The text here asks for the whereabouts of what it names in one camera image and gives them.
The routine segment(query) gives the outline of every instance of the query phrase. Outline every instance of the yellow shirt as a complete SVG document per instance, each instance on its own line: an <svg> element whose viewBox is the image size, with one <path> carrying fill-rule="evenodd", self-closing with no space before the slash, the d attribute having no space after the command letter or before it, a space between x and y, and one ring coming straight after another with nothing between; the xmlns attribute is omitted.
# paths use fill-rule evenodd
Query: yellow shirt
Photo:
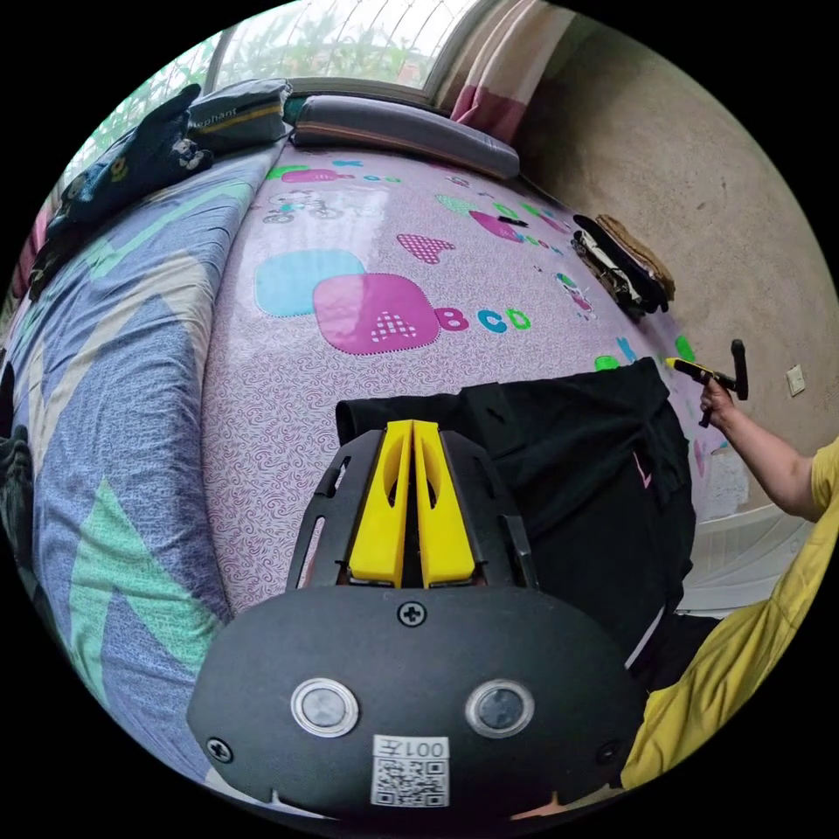
<svg viewBox="0 0 839 839"><path fill-rule="evenodd" d="M720 621L676 684L650 694L621 773L629 789L656 778L712 737L760 686L813 602L839 534L839 437L813 459L822 517L769 600Z"/></svg>

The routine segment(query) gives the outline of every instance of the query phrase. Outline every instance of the light switch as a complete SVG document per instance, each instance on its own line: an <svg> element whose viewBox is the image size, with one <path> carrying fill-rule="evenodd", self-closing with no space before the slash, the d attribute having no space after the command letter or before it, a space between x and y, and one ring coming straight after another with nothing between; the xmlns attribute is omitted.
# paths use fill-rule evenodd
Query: light switch
<svg viewBox="0 0 839 839"><path fill-rule="evenodd" d="M796 396L804 390L804 374L801 372L801 365L797 364L792 370L787 370L787 384L789 395Z"/></svg>

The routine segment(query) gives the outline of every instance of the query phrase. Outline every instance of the person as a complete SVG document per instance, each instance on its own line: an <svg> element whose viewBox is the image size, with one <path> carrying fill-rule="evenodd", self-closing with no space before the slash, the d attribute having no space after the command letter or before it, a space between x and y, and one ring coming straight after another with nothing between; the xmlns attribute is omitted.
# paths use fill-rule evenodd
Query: person
<svg viewBox="0 0 839 839"><path fill-rule="evenodd" d="M773 503L815 527L768 600L722 619L681 677L649 694L644 721L621 770L624 789L647 783L689 757L753 695L801 626L837 547L839 436L812 457L800 454L743 413L714 379L705 386L700 406L710 411L711 424ZM545 806L514 818L566 809L554 796Z"/></svg>

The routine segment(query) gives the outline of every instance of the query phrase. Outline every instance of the beige wall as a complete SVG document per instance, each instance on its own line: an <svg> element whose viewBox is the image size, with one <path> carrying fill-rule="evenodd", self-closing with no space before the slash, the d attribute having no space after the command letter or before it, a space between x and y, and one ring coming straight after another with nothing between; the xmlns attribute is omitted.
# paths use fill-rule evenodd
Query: beige wall
<svg viewBox="0 0 839 839"><path fill-rule="evenodd" d="M676 278L671 307L697 360L733 372L745 410L802 451L839 434L839 304L809 224L779 172L696 82L619 32L588 24L560 44L517 138L522 171L586 215L620 219ZM794 399L786 371L800 364ZM749 502L766 496L752 481Z"/></svg>

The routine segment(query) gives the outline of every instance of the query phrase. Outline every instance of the gray pillow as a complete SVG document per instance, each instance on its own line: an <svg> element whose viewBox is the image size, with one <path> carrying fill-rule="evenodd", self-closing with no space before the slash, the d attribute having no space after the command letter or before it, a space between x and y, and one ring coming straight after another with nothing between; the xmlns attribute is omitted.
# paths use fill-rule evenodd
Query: gray pillow
<svg viewBox="0 0 839 839"><path fill-rule="evenodd" d="M187 136L215 155L277 142L291 130L282 119L291 90L286 79L222 87L192 104Z"/></svg>
<svg viewBox="0 0 839 839"><path fill-rule="evenodd" d="M495 137L419 107L360 96L309 96L292 142L400 151L501 180L518 175L518 154Z"/></svg>

